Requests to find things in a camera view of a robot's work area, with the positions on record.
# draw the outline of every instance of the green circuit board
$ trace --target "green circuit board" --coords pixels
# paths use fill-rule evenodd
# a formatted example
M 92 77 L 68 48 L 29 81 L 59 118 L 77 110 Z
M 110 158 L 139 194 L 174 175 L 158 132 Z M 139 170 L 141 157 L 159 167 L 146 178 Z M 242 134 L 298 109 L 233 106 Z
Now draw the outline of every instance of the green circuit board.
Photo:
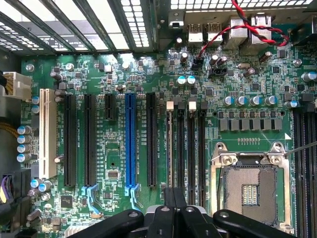
M 228 74 L 223 77 L 208 78 L 209 66 L 203 67 L 203 70 L 192 71 L 190 67 L 192 56 L 198 53 L 198 50 L 188 49 L 189 59 L 187 64 L 180 64 L 180 51 L 170 48 L 166 52 L 152 55 L 118 55 L 116 58 L 112 55 L 80 55 L 80 56 L 58 56 L 58 57 L 36 57 L 25 58 L 22 63 L 22 74 L 30 76 L 33 80 L 32 94 L 39 96 L 41 88 L 53 89 L 54 79 L 50 73 L 54 68 L 60 68 L 60 74 L 63 80 L 69 86 L 67 93 L 76 95 L 77 105 L 77 183 L 75 187 L 65 187 L 63 178 L 62 164 L 57 165 L 57 176 L 49 179 L 53 186 L 50 190 L 50 199 L 43 201 L 41 196 L 33 198 L 33 209 L 40 208 L 43 211 L 44 218 L 39 226 L 40 232 L 46 237 L 63 237 L 64 231 L 70 226 L 85 226 L 98 222 L 108 216 L 117 214 L 123 210 L 131 209 L 132 204 L 129 196 L 124 195 L 125 187 L 125 94 L 132 92 L 137 95 L 137 120 L 136 120 L 136 183 L 139 189 L 136 193 L 136 203 L 134 205 L 143 213 L 149 206 L 163 204 L 164 187 L 168 187 L 168 161 L 167 161 L 167 132 L 166 132 L 166 102 L 173 101 L 175 108 L 178 102 L 186 103 L 186 113 L 188 112 L 188 102 L 197 102 L 197 111 L 201 102 L 208 103 L 207 116 L 205 118 L 205 168 L 206 174 L 206 204 L 207 213 L 211 213 L 211 159 L 215 146 L 223 142 L 229 151 L 232 152 L 267 152 L 272 144 L 279 141 L 283 144 L 285 150 L 293 148 L 293 128 L 291 110 L 284 105 L 284 94 L 290 93 L 292 100 L 297 101 L 298 95 L 302 91 L 316 92 L 313 85 L 308 85 L 301 80 L 301 75 L 305 72 L 316 69 L 316 62 L 311 54 L 313 45 L 306 48 L 268 47 L 265 51 L 272 52 L 272 58 L 264 63 L 259 63 L 259 56 L 239 56 L 238 51 L 226 51 L 221 49 L 209 49 L 204 54 L 205 62 L 208 62 L 211 55 L 228 57 L 228 62 L 224 65 Z M 279 57 L 279 54 L 285 52 L 285 57 Z M 301 59 L 303 61 L 300 67 L 293 65 L 293 60 Z M 122 69 L 123 62 L 130 62 L 130 68 Z M 73 71 L 65 69 L 66 64 L 74 65 Z M 112 65 L 112 72 L 100 72 L 98 64 Z M 249 63 L 256 74 L 245 78 L 242 76 L 245 69 L 239 69 L 237 66 L 241 63 Z M 33 64 L 34 71 L 28 72 L 26 65 Z M 194 86 L 179 86 L 177 79 L 180 76 L 194 76 Z M 117 85 L 123 85 L 124 90 L 118 92 Z M 158 164 L 157 164 L 157 185 L 155 188 L 147 186 L 147 127 L 146 127 L 146 93 L 155 92 L 157 99 L 162 99 L 158 107 Z M 105 120 L 104 95 L 114 93 L 116 95 L 117 115 L 116 121 Z M 97 182 L 99 188 L 95 193 L 95 202 L 93 206 L 102 213 L 102 217 L 92 218 L 91 211 L 87 205 L 87 196 L 82 194 L 83 181 L 83 153 L 84 136 L 83 130 L 83 97 L 84 94 L 96 95 L 96 137 L 97 137 Z M 277 103 L 273 106 L 261 104 L 253 107 L 237 106 L 235 103 L 231 106 L 225 106 L 223 100 L 225 97 L 236 99 L 239 96 L 245 96 L 248 100 L 254 96 L 266 98 L 275 96 Z M 32 104 L 24 103 L 22 107 L 22 125 L 30 125 L 32 120 Z M 233 129 L 233 125 L 228 128 L 221 127 L 221 119 L 281 119 L 282 128 L 273 127 L 252 130 L 247 127 L 246 130 Z M 56 155 L 64 153 L 64 135 L 63 135 L 63 103 L 58 104 L 57 114 L 57 149 Z M 185 163 L 185 197 L 187 199 L 187 151 L 189 147 L 194 148 L 195 163 L 197 164 L 199 156 L 198 145 L 198 119 L 195 119 L 195 144 L 188 142 L 187 116 L 184 123 L 185 140 L 184 143 L 184 163 Z M 173 125 L 174 142 L 172 153 L 176 162 L 177 151 L 177 124 Z M 32 154 L 38 154 L 38 138 L 33 137 Z M 294 179 L 294 161 L 290 156 L 290 212 L 292 232 L 296 230 L 296 196 Z M 108 177 L 109 171 L 118 171 L 117 179 Z M 198 167 L 195 167 L 196 181 L 198 180 Z M 283 171 L 276 169 L 276 207 L 277 221 L 283 222 L 285 219 L 284 207 L 284 181 Z M 65 207 L 61 197 L 65 195 L 72 196 L 71 206 Z M 195 205 L 199 204 L 198 195 L 195 195 Z M 59 230 L 53 230 L 50 220 L 54 217 L 62 218 Z

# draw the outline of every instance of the red wire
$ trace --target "red wire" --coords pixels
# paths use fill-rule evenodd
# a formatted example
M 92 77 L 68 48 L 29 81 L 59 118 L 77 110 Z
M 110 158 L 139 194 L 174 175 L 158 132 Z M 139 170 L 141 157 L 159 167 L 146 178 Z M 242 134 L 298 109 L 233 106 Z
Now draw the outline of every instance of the red wire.
M 243 9 L 236 3 L 235 0 L 231 0 L 232 1 L 232 4 L 236 7 L 237 11 L 240 12 L 240 14 L 245 18 L 245 14 L 244 14 L 244 11 Z M 266 28 L 265 26 L 250 26 L 246 21 L 243 21 L 244 25 L 241 25 L 241 26 L 233 26 L 233 27 L 227 27 L 225 28 L 224 30 L 222 30 L 221 32 L 219 32 L 214 38 L 212 38 L 211 41 L 209 41 L 203 48 L 202 50 L 200 51 L 199 53 L 199 57 L 201 57 L 201 55 L 203 54 L 203 52 L 206 50 L 206 48 L 208 46 L 210 46 L 214 40 L 224 34 L 225 32 L 227 31 L 230 31 L 232 28 L 234 29 L 238 29 L 238 28 L 247 28 L 249 29 L 251 32 L 253 32 L 255 35 L 259 35 L 259 32 L 256 30 L 258 28 Z M 282 30 L 278 29 L 278 28 L 270 28 L 270 29 L 267 29 L 269 31 L 273 31 L 273 32 L 276 32 L 276 33 L 283 33 Z M 286 36 L 286 35 L 282 35 L 282 37 L 284 38 L 285 41 L 283 41 L 282 43 L 280 43 L 278 46 L 286 46 L 288 41 L 289 41 L 289 38 Z M 276 44 L 276 41 L 275 40 L 269 40 L 269 39 L 260 39 L 261 41 L 263 42 L 266 42 L 268 44 Z

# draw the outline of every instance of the motherboard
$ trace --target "motherboard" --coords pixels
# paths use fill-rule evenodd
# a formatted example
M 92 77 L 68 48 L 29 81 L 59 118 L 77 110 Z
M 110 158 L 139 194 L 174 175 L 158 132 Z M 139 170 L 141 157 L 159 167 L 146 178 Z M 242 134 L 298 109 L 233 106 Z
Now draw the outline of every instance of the motherboard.
M 316 163 L 285 152 L 316 141 L 303 131 L 315 114 L 302 114 L 315 111 L 316 45 L 209 48 L 197 70 L 199 50 L 25 58 L 32 102 L 21 125 L 32 130 L 18 159 L 32 171 L 39 237 L 145 214 L 167 187 L 209 215 L 229 209 L 296 234 L 314 196 L 297 194 Z

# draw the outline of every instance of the blue pcie slot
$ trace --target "blue pcie slot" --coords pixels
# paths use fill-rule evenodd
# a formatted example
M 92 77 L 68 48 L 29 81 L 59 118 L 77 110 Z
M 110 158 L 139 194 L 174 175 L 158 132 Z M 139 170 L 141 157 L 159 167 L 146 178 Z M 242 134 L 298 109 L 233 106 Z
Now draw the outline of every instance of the blue pcie slot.
M 136 186 L 136 95 L 127 93 L 125 95 L 125 195 L 129 188 Z

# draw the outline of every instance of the white pci slot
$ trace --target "white pci slot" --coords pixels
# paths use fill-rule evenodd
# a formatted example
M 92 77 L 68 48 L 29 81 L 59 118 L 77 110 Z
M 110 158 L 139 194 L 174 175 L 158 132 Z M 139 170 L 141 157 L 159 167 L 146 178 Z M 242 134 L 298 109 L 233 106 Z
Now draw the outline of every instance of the white pci slot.
M 57 104 L 54 90 L 40 89 L 39 177 L 56 176 Z

